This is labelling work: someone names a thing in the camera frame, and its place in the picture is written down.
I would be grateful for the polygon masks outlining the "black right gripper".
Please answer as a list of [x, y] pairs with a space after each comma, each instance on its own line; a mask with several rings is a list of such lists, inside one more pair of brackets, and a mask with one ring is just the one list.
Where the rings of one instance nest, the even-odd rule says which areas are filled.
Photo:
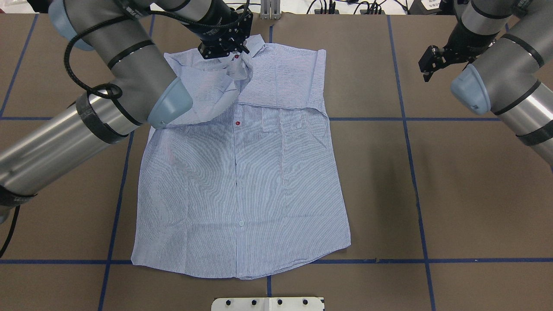
[[455, 26], [444, 47], [428, 46], [418, 61], [423, 80], [428, 83], [436, 71], [452, 64], [474, 61], [479, 50], [479, 39], [480, 35], [464, 26]]

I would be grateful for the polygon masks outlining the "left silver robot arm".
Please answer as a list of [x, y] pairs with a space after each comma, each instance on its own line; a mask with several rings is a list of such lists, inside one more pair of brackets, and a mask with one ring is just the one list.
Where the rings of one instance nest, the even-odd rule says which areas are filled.
[[[156, 4], [160, 10], [152, 10]], [[177, 20], [201, 41], [205, 59], [248, 53], [253, 14], [223, 0], [55, 0], [48, 14], [68, 44], [64, 67], [84, 92], [43, 126], [1, 153], [1, 221], [44, 187], [128, 134], [168, 125], [192, 108], [192, 97], [140, 19]], [[95, 51], [113, 74], [91, 87], [70, 66], [74, 47]]]

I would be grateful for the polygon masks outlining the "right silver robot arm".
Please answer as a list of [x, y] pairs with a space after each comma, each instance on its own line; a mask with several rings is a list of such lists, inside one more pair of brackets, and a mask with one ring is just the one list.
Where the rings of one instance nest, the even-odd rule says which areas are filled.
[[474, 114], [492, 112], [551, 165], [553, 93], [535, 73], [552, 60], [553, 3], [441, 0], [440, 10], [453, 13], [457, 23], [444, 47], [430, 45], [423, 53], [423, 80], [464, 63], [450, 85], [454, 97]]

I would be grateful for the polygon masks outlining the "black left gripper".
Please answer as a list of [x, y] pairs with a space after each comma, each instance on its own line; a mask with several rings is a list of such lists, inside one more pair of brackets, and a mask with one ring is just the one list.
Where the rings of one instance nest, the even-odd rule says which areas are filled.
[[234, 26], [223, 28], [214, 38], [202, 38], [198, 46], [198, 51], [204, 59], [215, 59], [227, 57], [231, 54], [246, 53], [247, 39], [251, 34], [251, 25], [253, 23], [253, 13], [244, 11], [237, 18]]

